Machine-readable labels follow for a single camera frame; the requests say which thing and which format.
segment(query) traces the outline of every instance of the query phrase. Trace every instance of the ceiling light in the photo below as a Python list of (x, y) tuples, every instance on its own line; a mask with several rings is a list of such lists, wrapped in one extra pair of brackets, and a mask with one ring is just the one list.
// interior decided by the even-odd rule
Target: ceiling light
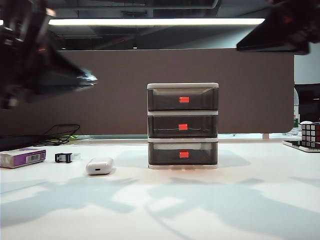
[(100, 18), (52, 19), (56, 26), (183, 26), (183, 25), (258, 25), (264, 18)]

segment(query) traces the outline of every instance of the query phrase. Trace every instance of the barcode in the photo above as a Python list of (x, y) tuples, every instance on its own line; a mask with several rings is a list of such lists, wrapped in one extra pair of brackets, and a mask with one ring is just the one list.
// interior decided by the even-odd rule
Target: barcode
[(40, 160), (40, 154), (27, 156), (25, 158), (26, 163), (31, 163), (31, 162), (39, 161), (39, 160)]

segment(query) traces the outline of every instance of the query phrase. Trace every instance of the purple box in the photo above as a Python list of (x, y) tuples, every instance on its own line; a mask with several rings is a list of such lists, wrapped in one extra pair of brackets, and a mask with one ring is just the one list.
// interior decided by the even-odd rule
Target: purple box
[(0, 152), (0, 167), (14, 169), (42, 162), (46, 159), (46, 150), (38, 148), (21, 148)]

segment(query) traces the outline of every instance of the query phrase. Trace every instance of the red label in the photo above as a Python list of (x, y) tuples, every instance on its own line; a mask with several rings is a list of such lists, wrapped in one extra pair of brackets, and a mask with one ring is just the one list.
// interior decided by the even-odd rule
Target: red label
[(188, 130), (188, 124), (179, 124), (179, 130)]
[(189, 152), (187, 150), (180, 150), (179, 157), (182, 158), (189, 158)]
[(181, 96), (179, 97), (179, 103), (189, 103), (189, 97), (188, 96)]

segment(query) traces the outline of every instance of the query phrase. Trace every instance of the brown partition wall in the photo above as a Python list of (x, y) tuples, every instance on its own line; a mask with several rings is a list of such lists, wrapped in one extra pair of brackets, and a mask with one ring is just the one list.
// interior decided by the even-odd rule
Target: brown partition wall
[(80, 124), (82, 134), (146, 134), (148, 83), (219, 83), (220, 133), (283, 133), (293, 125), (294, 56), (228, 49), (97, 50), (63, 54), (96, 87), (0, 110), (0, 135)]

